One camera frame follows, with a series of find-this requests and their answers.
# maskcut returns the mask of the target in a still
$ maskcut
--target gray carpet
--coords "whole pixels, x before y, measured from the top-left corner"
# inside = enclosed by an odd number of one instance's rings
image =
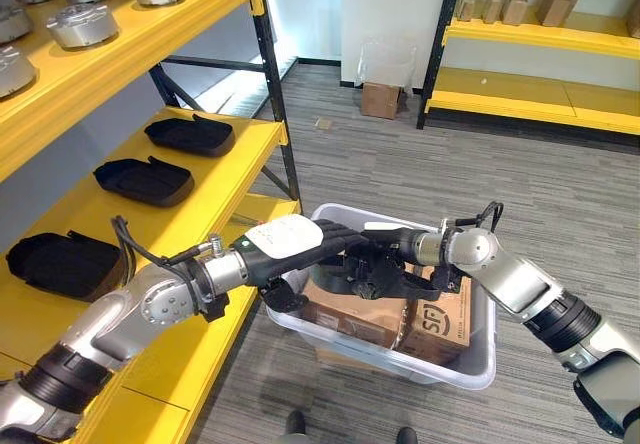
[[[297,65],[284,81],[306,214],[339,202],[437,224],[502,200],[506,248],[640,336],[637,140],[542,124],[451,122],[421,132],[416,97],[395,121],[363,117],[361,91],[338,87],[339,76],[339,68]],[[315,128],[319,117],[332,121],[329,130]],[[254,187],[274,194],[264,179]],[[269,443],[294,408],[314,443],[391,443],[404,425],[421,443],[616,442],[541,343],[502,312],[498,325],[495,382],[471,392],[325,368],[256,308],[189,442]]]

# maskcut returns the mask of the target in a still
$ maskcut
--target black tray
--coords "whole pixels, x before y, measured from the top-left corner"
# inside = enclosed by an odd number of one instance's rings
[[[193,121],[172,118],[154,122],[144,132],[156,146],[208,157],[224,156],[236,142],[229,124],[197,114],[193,115]]]
[[[93,171],[106,191],[159,207],[175,206],[193,189],[191,173],[149,156],[149,162],[122,159],[106,162]]]
[[[43,291],[92,302],[124,277],[120,249],[69,231],[22,239],[6,256],[9,270]]]

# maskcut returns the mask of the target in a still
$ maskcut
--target cardboard box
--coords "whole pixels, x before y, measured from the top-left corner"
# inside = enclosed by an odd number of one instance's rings
[[[502,0],[486,0],[482,9],[482,20],[485,24],[493,24],[500,19]]]
[[[536,17],[543,26],[561,26],[578,0],[542,0]]]
[[[527,12],[527,0],[506,0],[502,7],[502,23],[519,26]]]
[[[458,8],[458,20],[470,21],[473,17],[473,7],[475,5],[474,0],[460,0]]]
[[[631,37],[640,39],[640,0],[636,0],[627,14],[627,30]]]
[[[400,352],[438,365],[455,359],[470,344],[471,280],[462,279],[459,294],[442,293],[437,301],[416,301],[404,334]]]
[[[365,82],[362,91],[361,112],[365,116],[395,119],[398,110],[400,88]]]
[[[332,294],[316,286],[311,278],[303,293],[309,298],[302,309],[303,319],[382,347],[394,345],[405,299],[366,300]]]

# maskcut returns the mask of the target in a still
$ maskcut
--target white plastic bag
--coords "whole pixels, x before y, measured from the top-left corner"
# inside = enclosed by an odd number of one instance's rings
[[[411,92],[416,51],[415,44],[399,37],[366,41],[360,51],[355,85],[375,82],[399,86]]]

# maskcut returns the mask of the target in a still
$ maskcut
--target metal shelving unit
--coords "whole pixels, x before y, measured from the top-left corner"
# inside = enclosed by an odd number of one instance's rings
[[[624,21],[572,13],[563,27],[538,24],[529,8],[519,26],[485,24],[476,14],[468,22],[453,17],[456,0],[443,0],[417,128],[432,108],[548,121],[591,129],[640,134],[640,93],[541,77],[470,69],[440,69],[448,39],[465,38],[610,55],[640,61],[640,40],[626,33]],[[481,5],[476,6],[477,13]]]
[[[263,64],[169,56],[238,6],[250,3]],[[65,234],[70,229],[114,243],[109,218],[120,214],[131,223],[139,242],[159,255],[170,255],[201,242],[210,232],[231,242],[246,227],[238,213],[256,221],[301,212],[300,191],[286,122],[266,0],[185,0],[176,6],[141,8],[134,0],[108,0],[120,35],[104,46],[62,51],[42,26],[63,7],[53,0],[27,9],[36,31],[18,47],[38,68],[36,81],[0,101],[0,180],[72,127],[129,82],[149,71],[167,107],[124,142],[107,160],[149,155],[191,171],[195,188],[171,208],[154,208],[103,191],[89,175],[81,180],[25,234]],[[203,112],[195,100],[162,70],[162,60],[187,65],[263,72],[274,121]],[[193,110],[181,109],[178,98]],[[222,158],[207,158],[154,146],[144,134],[150,122],[193,113],[230,124],[236,135]],[[280,147],[286,170],[281,181],[265,164]],[[249,194],[260,172],[287,199]],[[87,304],[49,294],[13,276],[0,260],[0,380],[28,369],[84,311]],[[79,443],[182,443],[233,345],[256,298],[254,288],[230,293],[225,317],[207,324],[194,318],[167,331],[144,353],[116,374],[86,412]]]

